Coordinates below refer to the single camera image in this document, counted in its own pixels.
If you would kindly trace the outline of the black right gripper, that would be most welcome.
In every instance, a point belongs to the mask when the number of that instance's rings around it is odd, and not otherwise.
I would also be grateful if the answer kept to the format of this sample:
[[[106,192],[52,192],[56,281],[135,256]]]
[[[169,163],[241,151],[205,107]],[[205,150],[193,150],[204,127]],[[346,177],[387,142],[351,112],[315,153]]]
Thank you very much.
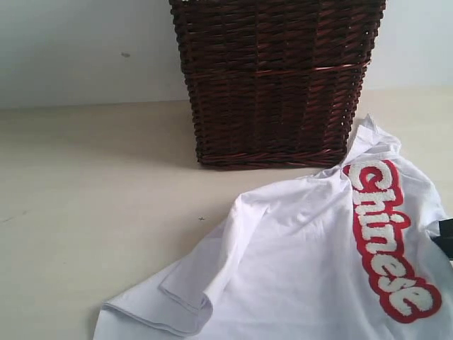
[[[440,235],[436,238],[436,245],[448,257],[453,259],[453,219],[439,221]]]

